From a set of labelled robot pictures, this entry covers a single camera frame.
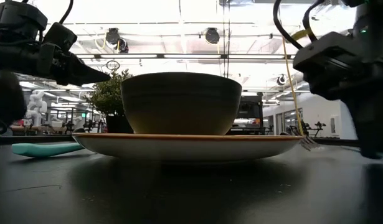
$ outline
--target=plate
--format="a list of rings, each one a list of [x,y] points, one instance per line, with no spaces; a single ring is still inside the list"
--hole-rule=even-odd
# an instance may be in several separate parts
[[[276,156],[300,136],[195,136],[73,133],[84,148],[124,159],[163,162],[236,162]]]

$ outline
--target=potted plant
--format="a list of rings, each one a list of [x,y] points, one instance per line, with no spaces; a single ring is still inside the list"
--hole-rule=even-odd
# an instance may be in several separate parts
[[[129,73],[129,69],[121,73],[115,69],[111,71],[110,76],[110,80],[95,84],[94,91],[86,97],[86,102],[106,116],[109,133],[133,133],[121,99],[121,82],[132,77],[132,74]]]

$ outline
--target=black cable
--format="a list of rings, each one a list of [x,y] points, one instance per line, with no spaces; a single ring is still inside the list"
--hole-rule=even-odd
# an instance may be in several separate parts
[[[69,13],[70,13],[71,10],[72,10],[72,6],[73,6],[73,0],[70,0],[67,11],[65,12],[65,14],[64,14],[64,15],[62,16],[62,18],[60,19],[60,22],[59,22],[60,24],[63,24],[64,21],[67,19]]]
[[[39,30],[39,42],[43,41],[43,30]]]
[[[226,55],[226,29],[225,29],[225,21],[224,21],[224,17],[225,17],[225,3],[223,4],[223,54]],[[223,58],[223,76],[225,77],[226,76],[226,58]]]
[[[300,45],[296,40],[294,40],[283,28],[281,25],[280,20],[278,20],[278,9],[280,8],[281,0],[276,0],[274,2],[273,6],[273,21],[276,25],[278,31],[280,31],[280,34],[284,36],[284,38],[289,41],[292,45],[294,45],[297,49],[302,49],[302,45]]]
[[[315,36],[315,34],[313,33],[313,31],[311,30],[311,27],[310,27],[310,12],[317,6],[319,6],[320,4],[324,3],[325,0],[316,0],[315,3],[313,3],[309,8],[308,10],[306,10],[304,16],[303,16],[303,20],[302,20],[302,23],[303,23],[303,27],[305,28],[305,31],[307,31],[308,33],[308,36],[309,36],[309,39],[310,41],[316,41],[317,40],[317,37]]]
[[[227,42],[227,78],[229,77],[229,65],[230,65],[230,3],[229,6],[229,37]]]

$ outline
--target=green leaves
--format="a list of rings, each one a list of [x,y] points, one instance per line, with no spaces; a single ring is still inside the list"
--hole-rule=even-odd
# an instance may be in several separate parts
[[[121,82],[132,77],[129,69],[117,73],[110,73],[111,80],[106,82],[96,83],[90,97],[86,98],[86,102],[95,107],[97,111],[105,115],[114,114],[114,116],[124,116],[122,97],[121,97]]]

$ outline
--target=black table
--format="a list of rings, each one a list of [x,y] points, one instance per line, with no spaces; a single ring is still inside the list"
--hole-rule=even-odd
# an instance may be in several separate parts
[[[136,164],[0,147],[3,223],[383,223],[383,161],[340,147],[244,164]]]

